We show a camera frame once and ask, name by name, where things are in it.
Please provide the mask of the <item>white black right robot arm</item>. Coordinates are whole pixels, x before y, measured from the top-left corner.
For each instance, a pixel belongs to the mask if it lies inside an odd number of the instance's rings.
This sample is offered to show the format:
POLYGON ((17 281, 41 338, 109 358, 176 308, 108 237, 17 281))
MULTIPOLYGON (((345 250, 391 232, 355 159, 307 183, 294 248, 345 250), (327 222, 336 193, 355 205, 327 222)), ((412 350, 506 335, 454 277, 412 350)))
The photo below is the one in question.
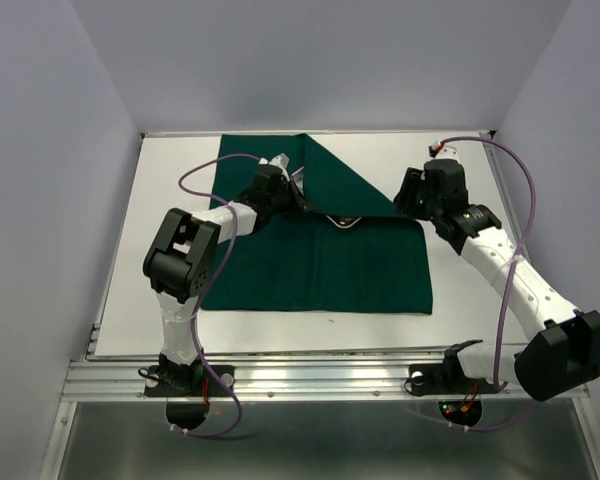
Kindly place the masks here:
POLYGON ((546 401, 600 377, 600 313, 584 312, 557 293, 522 256, 501 221, 469 201, 465 172, 451 158, 408 168, 396 209, 429 221, 506 301, 528 340, 523 348, 468 340, 448 347, 439 363, 415 366, 406 381, 415 396, 460 394, 474 384, 489 392, 517 384, 546 401))

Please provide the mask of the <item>stainless steel instrument tray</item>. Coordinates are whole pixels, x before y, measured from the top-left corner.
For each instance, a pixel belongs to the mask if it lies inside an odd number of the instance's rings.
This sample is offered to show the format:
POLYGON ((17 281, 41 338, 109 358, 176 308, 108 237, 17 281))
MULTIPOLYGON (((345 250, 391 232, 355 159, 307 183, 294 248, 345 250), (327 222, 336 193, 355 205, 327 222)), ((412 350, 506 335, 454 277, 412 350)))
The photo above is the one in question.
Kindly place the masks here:
POLYGON ((347 216, 331 216, 326 215, 325 218, 334 225, 337 229, 348 230, 357 225, 362 218, 361 217, 347 217, 347 216))

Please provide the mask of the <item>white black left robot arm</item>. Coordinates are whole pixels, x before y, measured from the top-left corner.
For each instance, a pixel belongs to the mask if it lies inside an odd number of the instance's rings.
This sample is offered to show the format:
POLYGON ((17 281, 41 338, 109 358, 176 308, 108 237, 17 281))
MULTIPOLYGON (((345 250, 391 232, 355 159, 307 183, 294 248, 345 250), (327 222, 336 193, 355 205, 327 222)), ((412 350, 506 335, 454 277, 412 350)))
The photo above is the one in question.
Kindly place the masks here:
POLYGON ((159 303, 163 346, 156 365, 139 371, 148 390, 195 392, 207 372, 196 320, 202 300, 219 277, 240 236, 262 230, 274 216, 311 211, 304 170, 291 173, 287 158, 261 159, 250 186, 232 201, 218 196, 212 209, 189 213, 172 208, 143 262, 159 303))

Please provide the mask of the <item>green surgical drape cloth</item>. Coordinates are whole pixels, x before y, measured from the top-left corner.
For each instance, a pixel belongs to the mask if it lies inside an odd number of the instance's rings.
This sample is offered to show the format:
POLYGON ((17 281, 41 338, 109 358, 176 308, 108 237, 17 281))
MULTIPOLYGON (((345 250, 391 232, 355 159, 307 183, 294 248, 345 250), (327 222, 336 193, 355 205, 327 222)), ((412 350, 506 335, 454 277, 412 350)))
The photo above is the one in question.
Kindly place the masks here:
POLYGON ((251 185, 256 157, 280 153, 304 170, 315 209, 274 216, 240 236, 203 301, 211 311, 336 311, 431 314, 433 293, 421 225, 306 134, 224 135, 212 191, 234 200, 251 185), (348 230, 326 218, 361 217, 348 230))

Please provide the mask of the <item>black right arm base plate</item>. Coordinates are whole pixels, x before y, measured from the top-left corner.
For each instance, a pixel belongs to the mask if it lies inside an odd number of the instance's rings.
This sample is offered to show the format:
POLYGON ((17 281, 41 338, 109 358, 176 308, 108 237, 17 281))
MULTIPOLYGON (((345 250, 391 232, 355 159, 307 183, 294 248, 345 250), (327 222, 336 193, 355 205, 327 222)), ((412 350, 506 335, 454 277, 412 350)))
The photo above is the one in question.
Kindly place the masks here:
POLYGON ((497 388, 485 379, 473 379, 462 372, 450 372, 442 363, 411 365, 403 386, 407 393, 416 397, 498 393, 497 388))

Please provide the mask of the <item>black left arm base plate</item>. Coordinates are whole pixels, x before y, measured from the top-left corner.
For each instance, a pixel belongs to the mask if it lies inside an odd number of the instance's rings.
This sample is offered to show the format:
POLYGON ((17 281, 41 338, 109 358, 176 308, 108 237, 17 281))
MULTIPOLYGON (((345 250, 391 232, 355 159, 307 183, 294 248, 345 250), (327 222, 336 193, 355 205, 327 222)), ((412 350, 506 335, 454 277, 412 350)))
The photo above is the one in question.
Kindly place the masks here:
POLYGON ((141 367, 137 373, 145 381, 144 395, 148 398, 229 397, 220 383, 213 379, 201 364, 196 364, 192 373, 172 381, 160 376, 158 365, 141 367))

